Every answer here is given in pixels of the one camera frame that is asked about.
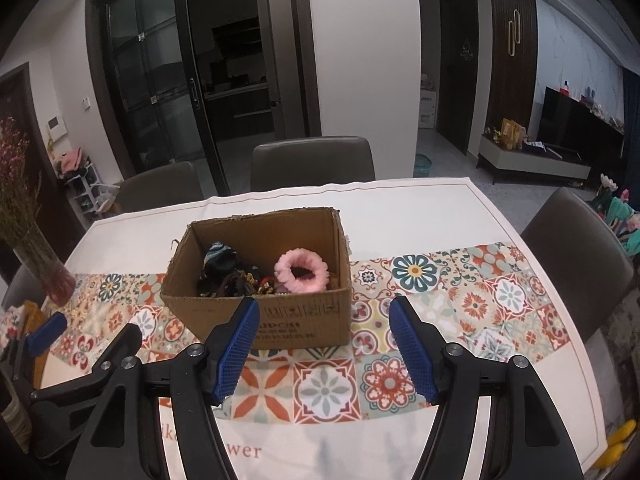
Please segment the vase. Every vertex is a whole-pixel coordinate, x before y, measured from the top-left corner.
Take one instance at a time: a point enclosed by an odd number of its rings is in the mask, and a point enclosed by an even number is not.
[[[37,225],[29,229],[14,251],[51,301],[63,306],[71,299],[76,279],[66,270]]]

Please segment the patterned table runner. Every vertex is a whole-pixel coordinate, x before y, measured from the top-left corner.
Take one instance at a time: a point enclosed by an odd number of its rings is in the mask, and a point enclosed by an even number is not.
[[[351,263],[351,344],[252,351],[235,394],[216,417],[313,424],[366,420],[428,406],[415,393],[388,327],[388,306],[406,294],[424,321],[475,355],[532,362],[569,342],[555,307],[512,242]],[[68,330],[51,353],[82,373],[126,322],[142,330],[142,362],[196,341],[159,297],[163,274],[79,274],[60,309]],[[57,310],[53,303],[45,308]],[[161,404],[170,406],[169,399]]]

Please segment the hair tie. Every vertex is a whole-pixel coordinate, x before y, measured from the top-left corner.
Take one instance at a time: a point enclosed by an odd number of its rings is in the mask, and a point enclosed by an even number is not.
[[[308,270],[313,276],[296,278],[292,267]],[[289,291],[295,294],[302,292],[322,292],[329,283],[329,270],[322,258],[313,251],[293,249],[284,253],[273,267],[274,276]]]

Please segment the cardboard box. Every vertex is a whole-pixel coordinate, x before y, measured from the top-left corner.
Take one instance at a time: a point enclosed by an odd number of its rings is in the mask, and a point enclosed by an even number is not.
[[[220,240],[240,260],[264,272],[285,252],[305,248],[327,263],[331,290],[313,294],[256,296],[260,304],[257,349],[317,348],[349,342],[351,276],[340,216],[331,208],[304,208],[193,222],[187,227],[162,283],[164,304],[204,341],[226,323],[241,298],[196,297],[205,252]]]

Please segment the dining table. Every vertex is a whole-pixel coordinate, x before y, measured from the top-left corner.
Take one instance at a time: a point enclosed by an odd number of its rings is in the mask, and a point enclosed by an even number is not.
[[[583,342],[534,254],[468,178],[293,187],[96,221],[66,261],[77,282],[72,299],[43,307],[63,312],[68,327],[50,348],[42,387],[89,373],[127,322],[142,332],[142,362],[171,358],[196,341],[160,298],[191,222],[319,206],[339,210],[348,242],[351,342],[251,350],[235,393],[213,408],[239,479],[412,477],[436,407],[415,391],[389,330],[397,293],[447,341],[480,357],[525,355],[583,471],[593,465],[607,445]],[[159,402],[168,470],[183,479],[171,402]],[[490,405],[488,397],[479,401],[468,480],[481,472]]]

